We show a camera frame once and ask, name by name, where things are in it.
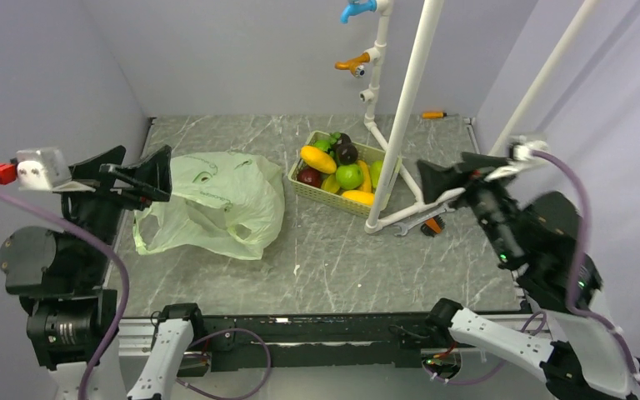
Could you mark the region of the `green fake apple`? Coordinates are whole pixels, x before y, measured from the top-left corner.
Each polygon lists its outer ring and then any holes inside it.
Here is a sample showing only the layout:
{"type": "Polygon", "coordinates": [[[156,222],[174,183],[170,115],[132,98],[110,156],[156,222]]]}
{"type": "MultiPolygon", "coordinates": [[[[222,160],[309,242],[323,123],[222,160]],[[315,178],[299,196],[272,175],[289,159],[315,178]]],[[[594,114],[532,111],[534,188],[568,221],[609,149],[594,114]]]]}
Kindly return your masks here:
{"type": "Polygon", "coordinates": [[[362,169],[356,164],[340,165],[335,172],[338,185],[343,190],[354,190],[364,182],[362,169]]]}

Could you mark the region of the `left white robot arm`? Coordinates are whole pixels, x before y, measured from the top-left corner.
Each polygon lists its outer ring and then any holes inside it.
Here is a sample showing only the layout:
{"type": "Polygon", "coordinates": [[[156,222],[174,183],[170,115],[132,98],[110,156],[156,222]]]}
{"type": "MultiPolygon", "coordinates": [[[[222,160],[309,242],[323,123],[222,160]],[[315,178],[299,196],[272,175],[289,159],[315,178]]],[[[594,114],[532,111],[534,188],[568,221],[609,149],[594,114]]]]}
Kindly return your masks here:
{"type": "Polygon", "coordinates": [[[109,266],[123,268],[115,232],[125,211],[168,201],[173,185],[169,146],[130,165],[125,154],[117,146],[71,165],[55,147],[41,147],[0,163],[0,200],[47,221],[4,240],[0,270],[27,314],[38,364],[65,399],[167,399],[185,352],[207,335],[196,304],[166,306],[142,375],[126,388],[119,333],[130,281],[123,276],[120,290],[104,287],[109,266]]]}

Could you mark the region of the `dark red fake apple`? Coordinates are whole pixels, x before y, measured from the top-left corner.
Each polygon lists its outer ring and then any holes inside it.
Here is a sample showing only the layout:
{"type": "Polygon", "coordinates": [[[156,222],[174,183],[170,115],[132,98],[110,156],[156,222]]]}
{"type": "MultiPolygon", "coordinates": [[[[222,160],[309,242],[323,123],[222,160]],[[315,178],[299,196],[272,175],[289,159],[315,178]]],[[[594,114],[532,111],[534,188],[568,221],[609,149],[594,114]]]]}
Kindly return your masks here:
{"type": "Polygon", "coordinates": [[[297,174],[296,180],[308,186],[320,188],[323,183],[323,174],[312,167],[305,167],[297,174]]]}

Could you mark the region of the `large yellow fake mango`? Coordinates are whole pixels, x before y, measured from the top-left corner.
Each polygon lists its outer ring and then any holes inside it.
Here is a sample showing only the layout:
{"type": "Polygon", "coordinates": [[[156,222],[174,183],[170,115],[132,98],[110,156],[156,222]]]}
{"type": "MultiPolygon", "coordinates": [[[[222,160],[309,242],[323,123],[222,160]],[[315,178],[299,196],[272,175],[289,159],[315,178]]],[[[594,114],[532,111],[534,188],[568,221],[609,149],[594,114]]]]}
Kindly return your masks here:
{"type": "Polygon", "coordinates": [[[303,146],[299,155],[310,168],[318,170],[320,173],[334,174],[338,169],[334,159],[317,147],[303,146]]]}

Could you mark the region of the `dark purple fake mangosteen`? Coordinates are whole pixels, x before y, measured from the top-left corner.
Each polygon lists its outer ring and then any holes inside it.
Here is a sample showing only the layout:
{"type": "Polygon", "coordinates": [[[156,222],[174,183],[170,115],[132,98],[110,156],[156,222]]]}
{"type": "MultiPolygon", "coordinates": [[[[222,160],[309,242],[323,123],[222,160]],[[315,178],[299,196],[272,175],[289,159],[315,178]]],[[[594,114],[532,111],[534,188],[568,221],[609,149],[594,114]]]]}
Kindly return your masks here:
{"type": "Polygon", "coordinates": [[[357,148],[349,142],[338,145],[335,149],[335,155],[339,165],[354,164],[359,157],[357,148]]]}

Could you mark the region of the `green fake watermelon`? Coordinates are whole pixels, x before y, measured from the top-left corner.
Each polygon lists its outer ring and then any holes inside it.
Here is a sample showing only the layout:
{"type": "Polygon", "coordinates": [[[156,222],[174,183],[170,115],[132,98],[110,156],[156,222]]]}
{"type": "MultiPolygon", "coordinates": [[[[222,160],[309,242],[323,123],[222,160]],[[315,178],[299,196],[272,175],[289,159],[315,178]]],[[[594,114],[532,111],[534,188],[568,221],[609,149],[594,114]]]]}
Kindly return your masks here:
{"type": "Polygon", "coordinates": [[[333,142],[329,139],[318,139],[312,145],[328,155],[333,155],[333,142]]]}

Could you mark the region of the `yellow fake lemon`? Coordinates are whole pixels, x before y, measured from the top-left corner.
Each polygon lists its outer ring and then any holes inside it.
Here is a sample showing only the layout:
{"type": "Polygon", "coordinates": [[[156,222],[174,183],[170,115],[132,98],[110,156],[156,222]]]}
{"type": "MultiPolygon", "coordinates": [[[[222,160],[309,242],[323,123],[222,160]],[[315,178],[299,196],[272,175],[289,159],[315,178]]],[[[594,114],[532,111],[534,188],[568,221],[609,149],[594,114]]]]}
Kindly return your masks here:
{"type": "Polygon", "coordinates": [[[374,203],[374,194],[361,190],[347,190],[342,193],[342,197],[356,203],[371,207],[374,203]]]}

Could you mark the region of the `small yellow fake banana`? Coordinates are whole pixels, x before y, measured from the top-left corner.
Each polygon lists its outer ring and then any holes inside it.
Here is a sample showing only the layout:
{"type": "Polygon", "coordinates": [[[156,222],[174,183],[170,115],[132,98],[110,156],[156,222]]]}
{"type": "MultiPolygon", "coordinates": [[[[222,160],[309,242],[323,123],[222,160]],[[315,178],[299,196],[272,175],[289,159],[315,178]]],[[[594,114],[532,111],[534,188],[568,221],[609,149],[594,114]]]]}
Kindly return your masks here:
{"type": "Polygon", "coordinates": [[[331,194],[338,194],[341,187],[334,174],[328,175],[321,183],[321,189],[331,194]]]}

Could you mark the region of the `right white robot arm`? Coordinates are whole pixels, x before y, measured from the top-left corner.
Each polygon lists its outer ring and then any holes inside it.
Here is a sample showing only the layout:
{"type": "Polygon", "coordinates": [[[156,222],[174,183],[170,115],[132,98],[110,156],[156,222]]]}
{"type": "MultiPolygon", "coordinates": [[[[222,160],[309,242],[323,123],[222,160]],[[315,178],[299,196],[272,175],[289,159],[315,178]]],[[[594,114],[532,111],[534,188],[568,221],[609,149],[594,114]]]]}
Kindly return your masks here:
{"type": "Polygon", "coordinates": [[[419,160],[417,170],[425,198],[472,211],[501,268],[517,274],[517,285],[564,335],[548,341],[517,332],[442,298],[427,315],[429,341],[445,346],[454,339],[486,350],[531,373],[558,399],[639,398],[640,358],[621,328],[591,308],[602,279],[586,251],[591,207],[578,175],[552,154],[525,147],[511,157],[465,152],[450,167],[419,160]],[[547,192],[518,206],[508,184],[536,160],[569,178],[578,203],[547,192]]]}

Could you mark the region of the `light green plastic bag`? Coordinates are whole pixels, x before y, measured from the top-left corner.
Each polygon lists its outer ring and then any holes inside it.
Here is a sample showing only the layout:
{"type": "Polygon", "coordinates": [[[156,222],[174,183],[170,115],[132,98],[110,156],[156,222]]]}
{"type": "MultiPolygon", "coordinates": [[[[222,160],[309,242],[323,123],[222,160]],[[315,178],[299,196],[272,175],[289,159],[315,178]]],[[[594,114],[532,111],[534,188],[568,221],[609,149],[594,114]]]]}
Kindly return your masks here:
{"type": "Polygon", "coordinates": [[[170,162],[172,194],[133,215],[140,255],[190,245],[259,260],[279,235],[285,212],[283,169],[263,156],[196,152],[170,162]]]}

